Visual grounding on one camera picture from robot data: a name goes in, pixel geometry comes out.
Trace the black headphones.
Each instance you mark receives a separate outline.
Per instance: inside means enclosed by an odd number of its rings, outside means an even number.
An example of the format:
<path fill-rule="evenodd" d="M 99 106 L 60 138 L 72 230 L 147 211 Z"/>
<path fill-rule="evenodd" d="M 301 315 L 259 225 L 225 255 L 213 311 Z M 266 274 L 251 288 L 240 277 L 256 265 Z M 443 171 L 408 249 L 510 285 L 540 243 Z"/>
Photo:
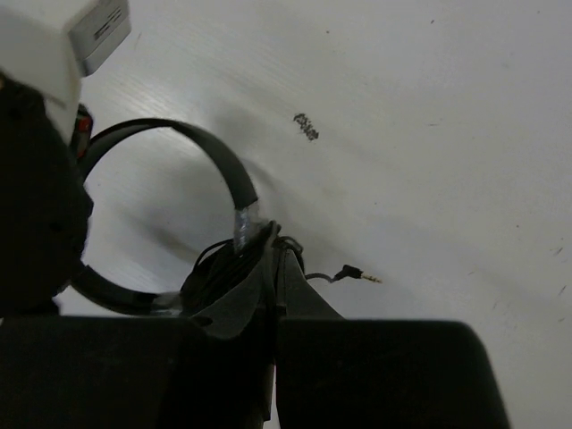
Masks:
<path fill-rule="evenodd" d="M 255 186 L 239 158 L 220 139 L 197 126 L 175 120 L 143 118 L 116 124 L 91 141 L 79 167 L 87 178 L 96 164 L 125 139 L 140 132 L 170 128 L 193 141 L 222 175 L 234 204 L 233 237 L 206 248 L 179 292 L 170 294 L 129 290 L 84 265 L 71 286 L 100 307 L 124 315 L 156 315 L 162 311 L 193 314 L 209 307 L 247 279 L 264 258 L 265 245 L 294 251 L 303 262 L 303 248 L 292 237 L 279 235 L 280 226 L 261 218 Z"/>

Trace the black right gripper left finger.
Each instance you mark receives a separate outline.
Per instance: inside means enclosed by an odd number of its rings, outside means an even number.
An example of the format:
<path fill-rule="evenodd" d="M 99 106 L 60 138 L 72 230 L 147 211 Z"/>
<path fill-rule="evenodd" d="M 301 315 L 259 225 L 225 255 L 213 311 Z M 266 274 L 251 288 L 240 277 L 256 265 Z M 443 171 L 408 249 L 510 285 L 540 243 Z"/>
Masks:
<path fill-rule="evenodd" d="M 260 428 L 272 407 L 265 273 L 275 234 L 257 243 L 255 307 L 223 338 L 215 315 L 70 317 L 46 310 L 71 261 L 1 254 L 4 428 Z"/>

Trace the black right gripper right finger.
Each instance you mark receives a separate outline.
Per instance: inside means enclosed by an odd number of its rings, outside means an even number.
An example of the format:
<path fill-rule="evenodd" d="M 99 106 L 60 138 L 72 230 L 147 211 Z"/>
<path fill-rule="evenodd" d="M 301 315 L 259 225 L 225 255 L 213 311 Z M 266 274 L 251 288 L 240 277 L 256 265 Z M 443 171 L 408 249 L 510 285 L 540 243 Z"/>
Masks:
<path fill-rule="evenodd" d="M 355 320 L 278 260 L 276 407 L 283 428 L 507 428 L 486 349 L 466 324 Z"/>

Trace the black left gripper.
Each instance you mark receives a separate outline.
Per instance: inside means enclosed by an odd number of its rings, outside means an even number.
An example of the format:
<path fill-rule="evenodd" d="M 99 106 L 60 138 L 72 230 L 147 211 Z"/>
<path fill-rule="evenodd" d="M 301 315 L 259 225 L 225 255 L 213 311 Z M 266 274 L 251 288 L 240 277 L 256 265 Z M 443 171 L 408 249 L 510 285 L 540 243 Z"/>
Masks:
<path fill-rule="evenodd" d="M 42 95 L 2 76 L 2 316 L 47 303 L 80 272 L 92 208 Z"/>

